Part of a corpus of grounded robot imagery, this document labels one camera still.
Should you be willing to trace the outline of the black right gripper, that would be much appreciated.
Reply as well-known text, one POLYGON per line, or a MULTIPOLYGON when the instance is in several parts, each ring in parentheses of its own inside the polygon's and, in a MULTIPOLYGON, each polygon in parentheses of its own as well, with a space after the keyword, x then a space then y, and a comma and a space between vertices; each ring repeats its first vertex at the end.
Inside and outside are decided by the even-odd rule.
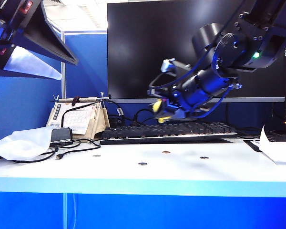
POLYGON ((235 72, 219 75, 212 69, 200 70, 173 89, 170 100, 160 99, 159 117, 185 119, 187 112, 201 108, 217 96, 223 100, 231 90, 238 87, 238 74, 235 72))

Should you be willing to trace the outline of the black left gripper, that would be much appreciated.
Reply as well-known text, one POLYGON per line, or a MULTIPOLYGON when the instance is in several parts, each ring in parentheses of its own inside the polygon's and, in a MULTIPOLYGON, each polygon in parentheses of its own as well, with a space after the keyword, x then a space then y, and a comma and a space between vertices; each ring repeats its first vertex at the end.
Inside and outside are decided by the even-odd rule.
POLYGON ((48 22, 42 0, 0 0, 0 77, 61 80, 60 72, 28 50, 78 64, 48 22))

